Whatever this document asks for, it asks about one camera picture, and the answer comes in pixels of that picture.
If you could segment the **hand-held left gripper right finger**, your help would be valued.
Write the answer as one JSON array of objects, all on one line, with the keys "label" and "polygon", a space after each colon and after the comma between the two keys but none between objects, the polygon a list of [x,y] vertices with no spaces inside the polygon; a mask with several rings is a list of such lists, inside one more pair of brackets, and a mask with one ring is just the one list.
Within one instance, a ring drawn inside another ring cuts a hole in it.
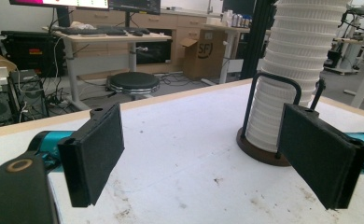
[{"label": "hand-held left gripper right finger", "polygon": [[364,172],[364,133],[343,133],[319,114],[285,105],[278,151],[327,209],[345,209]]}]

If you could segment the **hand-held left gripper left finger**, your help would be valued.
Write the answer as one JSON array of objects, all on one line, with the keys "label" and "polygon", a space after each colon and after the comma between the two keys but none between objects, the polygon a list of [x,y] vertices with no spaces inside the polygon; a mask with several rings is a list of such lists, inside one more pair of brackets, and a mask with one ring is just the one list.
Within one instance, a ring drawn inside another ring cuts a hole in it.
[{"label": "hand-held left gripper left finger", "polygon": [[108,104],[90,111],[76,131],[43,131],[30,142],[45,169],[63,169],[71,204],[96,204],[123,150],[120,106]]}]

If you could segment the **black wire cup holder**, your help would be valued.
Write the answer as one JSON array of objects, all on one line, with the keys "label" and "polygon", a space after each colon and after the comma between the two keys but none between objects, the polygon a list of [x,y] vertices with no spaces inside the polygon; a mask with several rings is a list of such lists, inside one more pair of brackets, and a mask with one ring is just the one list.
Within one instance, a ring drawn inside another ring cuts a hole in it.
[{"label": "black wire cup holder", "polygon": [[316,107],[325,89],[323,78],[307,83],[288,77],[260,72],[254,75],[245,110],[243,127],[236,137],[239,148],[251,158],[274,166],[288,167],[278,151],[284,104]]}]

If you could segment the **stack of white paper cups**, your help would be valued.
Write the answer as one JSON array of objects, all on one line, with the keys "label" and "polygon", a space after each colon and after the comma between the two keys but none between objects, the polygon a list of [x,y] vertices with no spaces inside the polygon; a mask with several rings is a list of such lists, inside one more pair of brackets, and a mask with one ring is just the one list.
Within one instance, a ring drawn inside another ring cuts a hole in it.
[{"label": "stack of white paper cups", "polygon": [[[261,71],[296,81],[300,104],[308,105],[315,91],[348,0],[278,0]],[[260,77],[246,128],[249,143],[276,151],[284,104],[296,89],[284,82]]]}]

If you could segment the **black round stool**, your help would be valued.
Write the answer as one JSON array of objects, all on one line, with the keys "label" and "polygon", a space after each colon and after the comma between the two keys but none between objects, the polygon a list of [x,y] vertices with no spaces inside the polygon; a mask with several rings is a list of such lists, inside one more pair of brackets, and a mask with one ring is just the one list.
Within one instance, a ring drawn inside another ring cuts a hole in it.
[{"label": "black round stool", "polygon": [[107,78],[106,86],[115,92],[149,94],[160,86],[160,80],[152,74],[124,72]]}]

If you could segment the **black equipment case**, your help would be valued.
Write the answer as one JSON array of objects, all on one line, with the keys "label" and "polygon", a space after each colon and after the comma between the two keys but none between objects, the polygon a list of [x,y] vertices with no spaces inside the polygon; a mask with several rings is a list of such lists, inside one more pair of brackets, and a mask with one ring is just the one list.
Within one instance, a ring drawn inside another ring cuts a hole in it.
[{"label": "black equipment case", "polygon": [[7,59],[19,69],[33,69],[40,77],[63,75],[63,42],[39,32],[2,31]]}]

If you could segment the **light wooden desk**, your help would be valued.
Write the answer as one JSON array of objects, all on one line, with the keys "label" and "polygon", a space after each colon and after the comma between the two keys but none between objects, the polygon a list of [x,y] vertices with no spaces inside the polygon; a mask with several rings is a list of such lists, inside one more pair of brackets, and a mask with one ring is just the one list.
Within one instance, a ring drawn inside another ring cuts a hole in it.
[{"label": "light wooden desk", "polygon": [[[70,95],[66,100],[79,110],[89,107],[80,99],[77,89],[77,77],[89,74],[109,72],[123,68],[136,70],[136,44],[141,42],[163,42],[171,40],[168,35],[150,33],[149,35],[66,35],[60,31],[54,32],[64,42],[65,60],[70,84]],[[125,43],[128,45],[126,53],[115,55],[95,55],[90,57],[76,57],[73,53],[74,44],[114,44]]]}]

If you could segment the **black keyboard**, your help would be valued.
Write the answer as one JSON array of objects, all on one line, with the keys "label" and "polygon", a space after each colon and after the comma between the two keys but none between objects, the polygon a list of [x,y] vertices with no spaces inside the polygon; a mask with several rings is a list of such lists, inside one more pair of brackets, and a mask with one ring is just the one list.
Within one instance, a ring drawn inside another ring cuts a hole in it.
[{"label": "black keyboard", "polygon": [[78,29],[78,28],[64,28],[60,30],[61,33],[66,35],[127,35],[120,29]]}]

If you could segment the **white table with bottles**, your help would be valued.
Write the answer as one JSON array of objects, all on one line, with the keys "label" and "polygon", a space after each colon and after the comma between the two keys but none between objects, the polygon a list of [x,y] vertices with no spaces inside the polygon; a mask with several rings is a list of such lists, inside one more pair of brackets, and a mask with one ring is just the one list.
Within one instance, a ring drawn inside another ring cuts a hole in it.
[{"label": "white table with bottles", "polygon": [[205,23],[203,26],[205,28],[223,31],[227,35],[227,39],[223,42],[225,51],[218,80],[219,84],[224,84],[227,80],[228,73],[239,73],[242,71],[244,60],[234,59],[231,53],[233,51],[234,45],[238,44],[240,34],[248,34],[250,30],[246,28],[235,28],[209,23]]}]

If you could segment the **brown cardboard box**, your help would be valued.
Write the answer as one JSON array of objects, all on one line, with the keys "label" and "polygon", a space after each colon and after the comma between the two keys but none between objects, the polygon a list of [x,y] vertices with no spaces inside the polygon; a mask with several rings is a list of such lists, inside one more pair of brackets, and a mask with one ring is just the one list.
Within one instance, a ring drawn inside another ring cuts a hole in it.
[{"label": "brown cardboard box", "polygon": [[197,39],[184,38],[183,74],[192,80],[217,77],[222,68],[226,40],[224,31],[202,29]]}]

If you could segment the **computer monitor with dark screen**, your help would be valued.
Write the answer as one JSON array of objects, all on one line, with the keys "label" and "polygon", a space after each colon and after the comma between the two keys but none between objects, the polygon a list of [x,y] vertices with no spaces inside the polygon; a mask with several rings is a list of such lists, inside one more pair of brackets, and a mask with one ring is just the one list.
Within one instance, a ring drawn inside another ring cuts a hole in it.
[{"label": "computer monitor with dark screen", "polygon": [[126,27],[130,26],[133,13],[160,15],[161,0],[108,0],[111,10],[123,11],[125,13]]}]

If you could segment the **group of small bottles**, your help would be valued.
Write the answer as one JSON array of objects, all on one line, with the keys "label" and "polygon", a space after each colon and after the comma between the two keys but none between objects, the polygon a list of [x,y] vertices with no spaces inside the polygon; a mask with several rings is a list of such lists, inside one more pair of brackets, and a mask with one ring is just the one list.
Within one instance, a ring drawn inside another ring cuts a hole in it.
[{"label": "group of small bottles", "polygon": [[234,13],[229,9],[223,12],[221,22],[227,27],[248,28],[251,23],[251,17],[249,15]]}]

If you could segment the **black metal frame post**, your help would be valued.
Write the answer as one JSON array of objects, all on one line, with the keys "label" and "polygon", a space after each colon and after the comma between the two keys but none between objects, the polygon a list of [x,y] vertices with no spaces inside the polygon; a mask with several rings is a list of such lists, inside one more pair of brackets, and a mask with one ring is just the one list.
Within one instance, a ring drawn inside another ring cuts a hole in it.
[{"label": "black metal frame post", "polygon": [[257,73],[259,56],[261,54],[269,18],[273,15],[275,1],[256,1],[240,79],[252,78]]}]

